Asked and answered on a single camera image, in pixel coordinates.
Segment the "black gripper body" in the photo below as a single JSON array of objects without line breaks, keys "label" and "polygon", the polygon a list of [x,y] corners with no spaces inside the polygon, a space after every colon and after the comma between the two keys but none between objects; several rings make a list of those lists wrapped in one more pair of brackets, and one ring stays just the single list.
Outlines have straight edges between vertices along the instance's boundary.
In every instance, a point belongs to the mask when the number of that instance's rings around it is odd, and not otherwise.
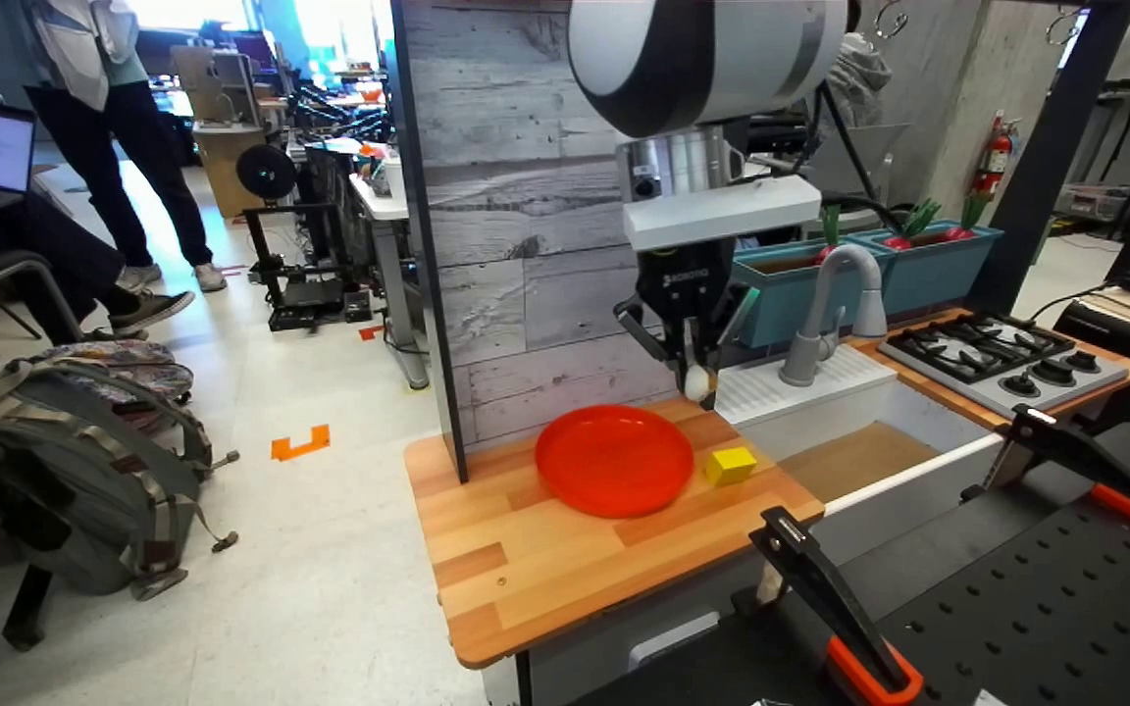
[{"label": "black gripper body", "polygon": [[702,341],[713,341],[729,296],[729,261],[729,244],[639,249],[634,294],[657,315],[669,332],[694,327]]}]

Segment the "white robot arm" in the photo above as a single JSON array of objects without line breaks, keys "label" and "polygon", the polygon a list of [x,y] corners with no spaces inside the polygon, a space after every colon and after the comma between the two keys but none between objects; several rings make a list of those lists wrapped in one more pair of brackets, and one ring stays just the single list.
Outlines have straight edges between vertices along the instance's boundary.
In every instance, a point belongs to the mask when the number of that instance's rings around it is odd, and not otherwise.
[{"label": "white robot arm", "polygon": [[818,210],[802,177],[757,168],[724,125],[818,91],[847,18],[847,0],[570,0],[574,82],[625,132],[639,276],[614,317],[678,379],[720,349],[733,240]]}]

